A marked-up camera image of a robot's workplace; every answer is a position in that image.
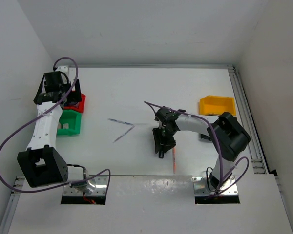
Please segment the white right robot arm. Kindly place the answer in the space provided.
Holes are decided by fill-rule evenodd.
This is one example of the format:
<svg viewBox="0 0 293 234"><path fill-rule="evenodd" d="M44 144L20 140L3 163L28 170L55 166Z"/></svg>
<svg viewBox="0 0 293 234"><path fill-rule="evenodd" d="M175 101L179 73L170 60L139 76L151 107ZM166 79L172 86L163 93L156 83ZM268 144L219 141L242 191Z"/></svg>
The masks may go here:
<svg viewBox="0 0 293 234"><path fill-rule="evenodd" d="M210 173L209 185L216 191L219 191L229 178L238 156L251 141L237 118L229 112L215 117L200 116L163 106L155 112L155 121L159 126L153 128L152 132L155 153L159 158L163 158L166 152L176 146L174 135L178 131L191 131L210 138L218 153L218 159Z"/></svg>

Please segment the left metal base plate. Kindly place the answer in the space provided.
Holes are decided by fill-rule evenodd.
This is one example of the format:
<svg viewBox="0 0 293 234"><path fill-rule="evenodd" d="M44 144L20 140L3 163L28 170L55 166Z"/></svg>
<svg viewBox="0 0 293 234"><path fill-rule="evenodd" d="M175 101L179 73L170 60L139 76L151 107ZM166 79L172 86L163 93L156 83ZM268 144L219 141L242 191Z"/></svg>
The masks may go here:
<svg viewBox="0 0 293 234"><path fill-rule="evenodd" d="M63 187L63 196L105 196L108 183L107 175L99 175L87 182L77 185L65 185Z"/></svg>

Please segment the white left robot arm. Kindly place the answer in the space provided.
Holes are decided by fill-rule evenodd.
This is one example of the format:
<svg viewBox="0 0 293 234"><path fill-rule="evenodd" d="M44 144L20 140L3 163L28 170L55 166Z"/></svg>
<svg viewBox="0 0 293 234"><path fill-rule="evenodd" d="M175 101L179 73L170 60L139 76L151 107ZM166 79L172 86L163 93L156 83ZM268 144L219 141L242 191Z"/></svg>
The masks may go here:
<svg viewBox="0 0 293 234"><path fill-rule="evenodd" d="M67 182L68 165L56 150L57 136L78 135L86 96L72 85L68 67L45 73L34 98L39 119L26 150L17 161L32 188Z"/></svg>

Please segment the grey purple pen lower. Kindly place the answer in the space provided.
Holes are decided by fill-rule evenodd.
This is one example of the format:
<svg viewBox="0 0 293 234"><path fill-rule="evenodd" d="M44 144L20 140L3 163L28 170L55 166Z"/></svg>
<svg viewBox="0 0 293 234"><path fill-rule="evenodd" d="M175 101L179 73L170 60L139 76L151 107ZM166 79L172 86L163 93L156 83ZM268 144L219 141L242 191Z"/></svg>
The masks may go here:
<svg viewBox="0 0 293 234"><path fill-rule="evenodd" d="M132 129L135 128L135 125L132 125L128 130L126 130L124 133L122 133L119 137L117 137L113 143L117 142L118 140L120 140L122 137L124 137L126 134L128 134Z"/></svg>

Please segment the yellow highlighter marker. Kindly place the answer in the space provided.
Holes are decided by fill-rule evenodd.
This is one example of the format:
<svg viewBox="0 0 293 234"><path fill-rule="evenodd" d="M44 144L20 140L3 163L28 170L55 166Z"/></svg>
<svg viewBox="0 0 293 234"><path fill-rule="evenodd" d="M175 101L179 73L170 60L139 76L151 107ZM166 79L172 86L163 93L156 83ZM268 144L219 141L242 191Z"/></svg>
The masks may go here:
<svg viewBox="0 0 293 234"><path fill-rule="evenodd" d="M163 150L159 151L159 158L164 158L165 152Z"/></svg>

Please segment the green plastic bin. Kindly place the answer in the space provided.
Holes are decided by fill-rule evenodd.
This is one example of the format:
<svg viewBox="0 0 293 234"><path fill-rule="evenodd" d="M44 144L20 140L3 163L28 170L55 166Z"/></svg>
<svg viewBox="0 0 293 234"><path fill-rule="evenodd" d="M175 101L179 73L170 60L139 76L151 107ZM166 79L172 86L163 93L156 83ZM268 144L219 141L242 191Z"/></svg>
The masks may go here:
<svg viewBox="0 0 293 234"><path fill-rule="evenodd" d="M69 124L69 129L57 129L58 136L72 136L78 135L81 131L81 121L82 121L82 114L75 112L73 110L64 110L60 119L59 123L63 125L64 123Z"/></svg>

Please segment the blue white pen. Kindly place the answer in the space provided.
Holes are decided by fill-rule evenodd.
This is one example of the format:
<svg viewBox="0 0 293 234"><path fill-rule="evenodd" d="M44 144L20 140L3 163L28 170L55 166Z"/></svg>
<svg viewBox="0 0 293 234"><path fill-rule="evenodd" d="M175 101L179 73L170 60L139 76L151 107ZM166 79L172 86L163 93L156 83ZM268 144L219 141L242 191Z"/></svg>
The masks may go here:
<svg viewBox="0 0 293 234"><path fill-rule="evenodd" d="M129 122L125 122L125 121L121 121L121 120L116 120L116 119L112 119L112 118L108 118L108 120L109 121L112 121L112 122L120 123L120 124L130 125L130 126L133 126L134 125L134 124L129 123Z"/></svg>

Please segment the red plastic bin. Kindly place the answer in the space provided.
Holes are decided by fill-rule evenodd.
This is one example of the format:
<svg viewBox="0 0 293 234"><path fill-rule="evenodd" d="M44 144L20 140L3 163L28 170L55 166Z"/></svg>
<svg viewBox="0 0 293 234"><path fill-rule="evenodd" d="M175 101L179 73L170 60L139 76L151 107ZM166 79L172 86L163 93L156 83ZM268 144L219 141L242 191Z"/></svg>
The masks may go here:
<svg viewBox="0 0 293 234"><path fill-rule="evenodd" d="M75 112L84 113L84 106L85 106L85 100L86 100L86 95L85 94L81 94L82 97L82 101L79 102L78 104L74 105L74 106L65 106L64 110L73 110Z"/></svg>

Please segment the small white eraser card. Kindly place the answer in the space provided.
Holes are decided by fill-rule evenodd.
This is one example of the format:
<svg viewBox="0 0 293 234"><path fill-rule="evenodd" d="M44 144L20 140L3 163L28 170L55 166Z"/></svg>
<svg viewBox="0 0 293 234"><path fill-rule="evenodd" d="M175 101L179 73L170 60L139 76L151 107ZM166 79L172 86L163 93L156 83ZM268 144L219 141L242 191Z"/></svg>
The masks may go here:
<svg viewBox="0 0 293 234"><path fill-rule="evenodd" d="M63 129L69 129L69 124L68 124L68 123L64 123L64 124L62 125L62 128L63 128Z"/></svg>

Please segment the orange pen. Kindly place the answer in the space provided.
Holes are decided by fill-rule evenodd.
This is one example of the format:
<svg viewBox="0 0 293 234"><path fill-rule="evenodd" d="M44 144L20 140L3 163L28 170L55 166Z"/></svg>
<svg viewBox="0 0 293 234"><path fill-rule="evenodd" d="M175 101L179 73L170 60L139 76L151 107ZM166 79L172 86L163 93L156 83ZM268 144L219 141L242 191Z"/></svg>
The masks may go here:
<svg viewBox="0 0 293 234"><path fill-rule="evenodd" d="M172 149L173 174L176 174L176 147Z"/></svg>

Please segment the yellow plastic bin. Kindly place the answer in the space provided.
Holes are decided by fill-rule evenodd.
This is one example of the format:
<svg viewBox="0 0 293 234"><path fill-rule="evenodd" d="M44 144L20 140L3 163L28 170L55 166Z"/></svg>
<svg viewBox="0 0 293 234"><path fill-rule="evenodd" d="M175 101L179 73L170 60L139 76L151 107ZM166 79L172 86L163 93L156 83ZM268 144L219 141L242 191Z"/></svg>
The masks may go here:
<svg viewBox="0 0 293 234"><path fill-rule="evenodd" d="M199 114L205 116L218 116L228 112L233 116L237 115L235 99L224 96L206 96L199 101Z"/></svg>

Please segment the black plastic bin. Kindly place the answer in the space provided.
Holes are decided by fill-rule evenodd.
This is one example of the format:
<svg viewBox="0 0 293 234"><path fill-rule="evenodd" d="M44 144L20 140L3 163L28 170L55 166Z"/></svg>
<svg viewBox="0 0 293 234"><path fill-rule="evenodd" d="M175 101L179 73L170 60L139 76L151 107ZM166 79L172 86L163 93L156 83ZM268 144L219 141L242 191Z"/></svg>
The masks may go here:
<svg viewBox="0 0 293 234"><path fill-rule="evenodd" d="M202 141L211 141L211 137L205 134L199 134L199 139Z"/></svg>

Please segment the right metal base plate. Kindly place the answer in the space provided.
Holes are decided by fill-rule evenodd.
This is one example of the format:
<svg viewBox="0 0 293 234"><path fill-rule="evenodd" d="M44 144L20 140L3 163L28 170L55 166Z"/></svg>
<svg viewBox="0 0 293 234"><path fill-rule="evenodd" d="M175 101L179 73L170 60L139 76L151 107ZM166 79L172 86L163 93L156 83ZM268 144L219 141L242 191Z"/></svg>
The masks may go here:
<svg viewBox="0 0 293 234"><path fill-rule="evenodd" d="M213 195L215 193L215 189L212 188L211 184L209 183L209 187L207 186L207 177L206 176L193 176L192 177L193 188L194 188L194 195L198 197L206 197ZM228 178L225 183L220 188L220 196L237 196L238 195L238 188L235 184L236 179L234 176Z"/></svg>

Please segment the metal base plate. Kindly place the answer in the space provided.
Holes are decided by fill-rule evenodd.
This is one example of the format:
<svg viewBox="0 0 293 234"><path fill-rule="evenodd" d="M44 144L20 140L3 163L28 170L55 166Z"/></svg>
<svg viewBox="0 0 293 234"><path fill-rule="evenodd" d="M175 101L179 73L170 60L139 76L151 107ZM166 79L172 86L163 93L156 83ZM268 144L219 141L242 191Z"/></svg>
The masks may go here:
<svg viewBox="0 0 293 234"><path fill-rule="evenodd" d="M215 193L215 189L212 188L211 184L209 183L209 187L207 186L207 177L206 176L193 176L192 177L193 188L194 188L194 195L198 197L206 197L213 195ZM238 188L235 184L236 179L234 176L228 178L225 183L220 188L220 196L237 196L238 195Z"/></svg>
<svg viewBox="0 0 293 234"><path fill-rule="evenodd" d="M65 185L63 187L63 196L105 196L108 183L107 175L99 175L87 182L77 185Z"/></svg>

